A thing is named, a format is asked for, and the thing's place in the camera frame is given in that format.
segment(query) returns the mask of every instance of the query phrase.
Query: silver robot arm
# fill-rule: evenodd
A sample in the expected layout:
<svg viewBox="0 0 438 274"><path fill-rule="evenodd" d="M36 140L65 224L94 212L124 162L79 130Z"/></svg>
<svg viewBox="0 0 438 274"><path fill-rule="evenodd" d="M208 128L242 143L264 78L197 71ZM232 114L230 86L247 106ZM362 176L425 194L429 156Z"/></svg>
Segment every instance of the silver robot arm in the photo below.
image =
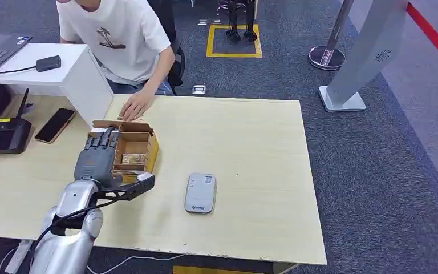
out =
<svg viewBox="0 0 438 274"><path fill-rule="evenodd" d="M118 137L113 130L109 128L99 138L87 140L75 167L75 181L66 186L58 205L46 214L42 234L31 247L30 274L84 274L103 224L99 207L132 200L153 188L155 177L147 172L137 176L134 183L122 186L121 178L112 176ZM100 199L111 201L98 204ZM67 229L78 233L66 236Z"/></svg>

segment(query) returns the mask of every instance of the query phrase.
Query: jeans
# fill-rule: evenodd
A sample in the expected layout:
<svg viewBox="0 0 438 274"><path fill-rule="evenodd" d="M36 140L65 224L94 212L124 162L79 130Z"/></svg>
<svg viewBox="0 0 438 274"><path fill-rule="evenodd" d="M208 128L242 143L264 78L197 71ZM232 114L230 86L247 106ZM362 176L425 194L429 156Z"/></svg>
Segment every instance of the jeans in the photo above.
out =
<svg viewBox="0 0 438 274"><path fill-rule="evenodd" d="M108 80L108 84L112 88L113 93L115 94L134 94L137 91L140 91L144 84L138 84L136 86L131 86L129 84L119 84L115 83L111 80ZM159 85L159 88L157 89L157 92L155 95L166 95L166 96L173 96L172 88L167 82L162 82Z"/></svg>

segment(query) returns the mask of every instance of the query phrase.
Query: open cardboard box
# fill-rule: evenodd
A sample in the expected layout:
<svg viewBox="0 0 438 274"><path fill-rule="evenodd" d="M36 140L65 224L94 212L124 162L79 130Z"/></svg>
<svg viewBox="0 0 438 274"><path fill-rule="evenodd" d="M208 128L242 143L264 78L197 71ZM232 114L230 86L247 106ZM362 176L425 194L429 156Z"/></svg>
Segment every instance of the open cardboard box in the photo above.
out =
<svg viewBox="0 0 438 274"><path fill-rule="evenodd" d="M118 129L118 144L113 161L113 175L121 175L123 183L133 183L138 174L153 173L155 160L159 151L159 143L153 129L147 123L122 121L93 121L94 128L114 127ZM88 137L96 137L99 132L90 132ZM123 154L145 154L144 164L124 164Z"/></svg>

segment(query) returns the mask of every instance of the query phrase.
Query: man's hand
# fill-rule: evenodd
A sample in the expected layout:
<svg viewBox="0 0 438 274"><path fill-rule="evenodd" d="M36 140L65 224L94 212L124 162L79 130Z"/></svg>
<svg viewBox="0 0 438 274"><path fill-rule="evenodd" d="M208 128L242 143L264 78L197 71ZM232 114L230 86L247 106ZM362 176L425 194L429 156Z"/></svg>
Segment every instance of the man's hand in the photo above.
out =
<svg viewBox="0 0 438 274"><path fill-rule="evenodd" d="M153 103L156 91L157 89L154 90L153 87L146 84L142 90L130 96L121 108L119 119L131 122L141 117Z"/></svg>

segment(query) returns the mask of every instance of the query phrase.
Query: red floor stripe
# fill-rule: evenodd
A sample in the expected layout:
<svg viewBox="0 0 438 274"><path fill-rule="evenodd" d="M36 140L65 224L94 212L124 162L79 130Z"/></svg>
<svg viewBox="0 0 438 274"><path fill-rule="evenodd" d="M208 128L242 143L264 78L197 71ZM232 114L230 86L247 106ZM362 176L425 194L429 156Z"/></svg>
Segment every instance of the red floor stripe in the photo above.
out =
<svg viewBox="0 0 438 274"><path fill-rule="evenodd" d="M420 27L420 29L424 32L424 34L431 40L432 44L438 50L438 33L437 31L425 20L422 15L412 6L410 3L407 6L407 13L412 17L412 19L416 22L416 24Z"/></svg>

